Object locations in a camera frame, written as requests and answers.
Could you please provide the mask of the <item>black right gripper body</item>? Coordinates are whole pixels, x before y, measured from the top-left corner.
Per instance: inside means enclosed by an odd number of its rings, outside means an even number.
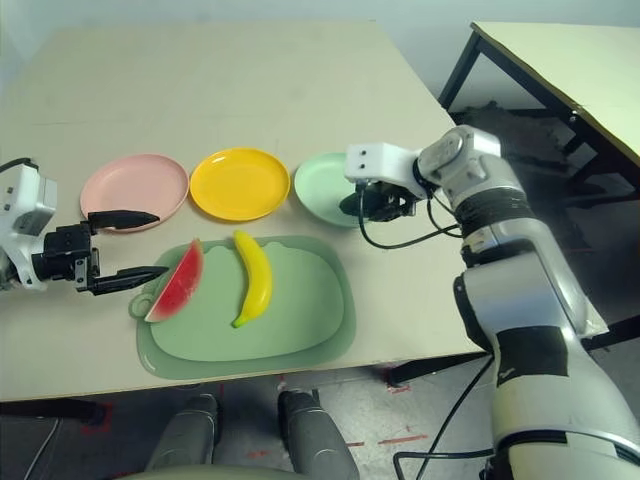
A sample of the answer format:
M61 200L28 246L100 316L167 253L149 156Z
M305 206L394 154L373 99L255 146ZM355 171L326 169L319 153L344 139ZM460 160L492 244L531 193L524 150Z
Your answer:
M373 184L372 220L389 222L399 217L414 216L418 198L408 189L385 182Z

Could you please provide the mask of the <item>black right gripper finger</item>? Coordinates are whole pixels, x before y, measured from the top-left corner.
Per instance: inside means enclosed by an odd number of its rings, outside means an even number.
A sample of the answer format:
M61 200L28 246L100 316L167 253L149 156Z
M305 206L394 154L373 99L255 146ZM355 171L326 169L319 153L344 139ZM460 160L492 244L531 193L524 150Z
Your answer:
M357 217L360 223L375 222L379 213L379 193L372 189L363 189L357 193Z

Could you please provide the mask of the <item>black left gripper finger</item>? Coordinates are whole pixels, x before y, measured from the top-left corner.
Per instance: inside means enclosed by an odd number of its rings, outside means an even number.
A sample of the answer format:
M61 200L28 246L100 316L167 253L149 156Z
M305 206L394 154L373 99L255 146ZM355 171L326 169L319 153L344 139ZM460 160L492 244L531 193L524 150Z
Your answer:
M143 227L159 220L160 218L157 215L131 210L90 212L87 216L88 224L92 230L129 230Z
M119 270L111 276L94 278L91 283L91 293L99 296L134 289L155 280L167 271L166 266L141 266Z

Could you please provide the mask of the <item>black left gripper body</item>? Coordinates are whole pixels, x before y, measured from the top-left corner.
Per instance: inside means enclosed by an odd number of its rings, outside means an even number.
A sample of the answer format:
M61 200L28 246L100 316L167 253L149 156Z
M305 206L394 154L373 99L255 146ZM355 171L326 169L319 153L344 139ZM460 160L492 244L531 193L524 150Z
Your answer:
M32 264L41 281L66 280L79 292L91 291L100 275L99 251L92 246L96 233L88 221L57 227L44 237L43 251L32 255Z

